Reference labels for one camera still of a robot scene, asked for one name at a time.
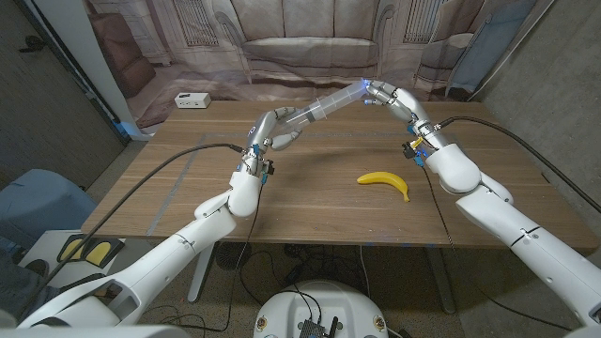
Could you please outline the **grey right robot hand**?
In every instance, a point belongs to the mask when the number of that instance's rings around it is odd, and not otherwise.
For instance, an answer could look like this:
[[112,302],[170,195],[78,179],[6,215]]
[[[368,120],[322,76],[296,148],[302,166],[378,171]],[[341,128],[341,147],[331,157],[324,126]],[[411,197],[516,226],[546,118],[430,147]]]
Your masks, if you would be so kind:
[[388,108],[394,117],[408,125],[412,134],[421,137],[431,150],[437,151],[449,145],[449,141],[435,129],[422,104],[406,89],[373,80],[365,80],[364,84],[372,97],[367,104]]

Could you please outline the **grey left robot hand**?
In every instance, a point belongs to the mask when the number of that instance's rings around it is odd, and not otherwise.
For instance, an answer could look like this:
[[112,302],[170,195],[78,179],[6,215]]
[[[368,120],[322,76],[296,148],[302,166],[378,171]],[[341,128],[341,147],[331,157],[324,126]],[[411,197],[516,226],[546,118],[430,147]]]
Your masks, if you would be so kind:
[[262,157],[269,147],[275,151],[286,149],[301,135],[300,131],[292,131],[270,136],[279,122],[285,122],[298,110],[296,107],[277,108],[267,111],[255,121],[248,133],[246,152],[239,165],[240,172],[257,177],[262,167]]

